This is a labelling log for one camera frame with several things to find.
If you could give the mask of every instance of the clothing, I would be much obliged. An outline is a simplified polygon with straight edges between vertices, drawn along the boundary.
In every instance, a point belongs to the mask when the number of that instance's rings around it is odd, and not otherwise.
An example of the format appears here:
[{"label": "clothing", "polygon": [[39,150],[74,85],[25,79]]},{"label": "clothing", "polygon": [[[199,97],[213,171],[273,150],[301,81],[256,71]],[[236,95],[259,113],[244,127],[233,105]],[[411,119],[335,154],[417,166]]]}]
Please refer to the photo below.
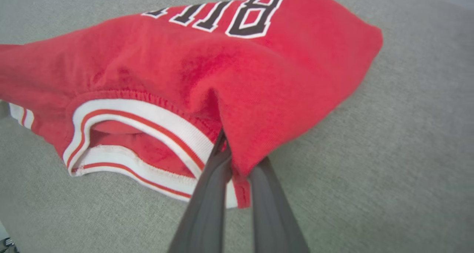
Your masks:
[{"label": "clothing", "polygon": [[0,99],[72,176],[110,171],[188,200],[218,133],[245,177],[360,84],[381,31],[333,0],[162,8],[27,45],[0,46]]}]

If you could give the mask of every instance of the gray background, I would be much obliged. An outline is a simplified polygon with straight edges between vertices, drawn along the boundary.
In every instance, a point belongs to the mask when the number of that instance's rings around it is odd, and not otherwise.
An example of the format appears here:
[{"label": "gray background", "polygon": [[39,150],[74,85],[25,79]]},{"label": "gray background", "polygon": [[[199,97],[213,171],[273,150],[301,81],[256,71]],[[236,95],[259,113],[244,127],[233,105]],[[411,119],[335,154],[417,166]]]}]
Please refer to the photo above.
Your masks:
[{"label": "gray background", "polygon": [[[218,0],[0,0],[0,43]],[[271,154],[313,252],[472,252],[474,14],[443,0],[336,0],[384,47],[357,92]],[[0,220],[22,253],[165,252],[186,204],[128,177],[70,178],[54,148],[0,119]],[[226,252],[252,250],[227,211]]]}]

